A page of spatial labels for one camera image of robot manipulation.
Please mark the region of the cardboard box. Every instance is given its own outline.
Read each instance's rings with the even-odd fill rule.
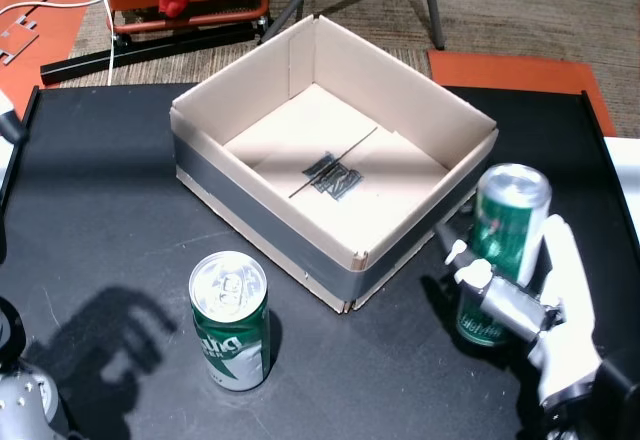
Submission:
[[[309,17],[173,102],[178,178],[337,312],[430,238],[498,131],[348,30]]]

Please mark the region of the black table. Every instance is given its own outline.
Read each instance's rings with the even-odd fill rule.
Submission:
[[[478,357],[452,337],[437,246],[362,310],[336,315],[175,179],[168,109],[186,88],[50,90],[31,112],[6,211],[0,295],[23,316],[26,358],[57,380],[84,433],[514,438],[535,412],[535,375],[526,362]],[[603,352],[640,338],[638,248],[583,99],[456,93],[498,121],[492,161],[549,176],[552,211],[573,226],[584,258]],[[189,274],[217,250],[248,253],[269,280],[277,359],[246,393],[208,379],[191,323]]]

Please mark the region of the robotic hand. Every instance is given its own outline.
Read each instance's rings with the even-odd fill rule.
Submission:
[[[436,227],[447,253],[445,264],[454,267],[464,294],[532,346],[528,358],[541,372],[538,397],[547,438],[578,438],[567,424],[583,414],[577,412],[583,412],[602,363],[591,339],[595,316],[571,228],[553,215],[543,231],[553,268],[534,298],[476,257],[449,227]]]
[[[20,359],[25,345],[18,312],[0,297],[0,439],[63,440],[51,427],[65,423],[56,384]]]
[[[17,145],[27,138],[27,130],[13,108],[13,104],[0,90],[0,135],[9,143]]]

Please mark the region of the orange floor mat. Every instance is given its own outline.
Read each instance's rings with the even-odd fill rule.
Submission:
[[[433,80],[449,87],[502,88],[551,93],[586,90],[602,133],[615,137],[598,83],[589,65],[538,57],[510,57],[429,50]]]
[[[42,0],[0,0],[0,8],[10,4]],[[88,0],[49,0],[55,3],[80,3]],[[0,16],[0,32],[4,32],[30,7],[10,10]],[[38,38],[31,43],[9,65],[0,62],[0,88],[13,102],[20,116],[24,113],[34,85],[40,81],[40,66],[69,57],[78,30],[82,24],[86,7],[82,8],[38,8],[28,17],[35,21]]]

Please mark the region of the green soda can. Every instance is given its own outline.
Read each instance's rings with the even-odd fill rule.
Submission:
[[[551,187],[542,173],[515,163],[491,167],[478,182],[472,250],[526,287],[536,267],[550,203]],[[509,340],[509,332],[464,295],[456,324],[458,332],[477,345],[495,347]]]
[[[249,390],[271,365],[267,278],[253,258],[218,252],[189,279],[193,323],[210,375],[220,386]]]

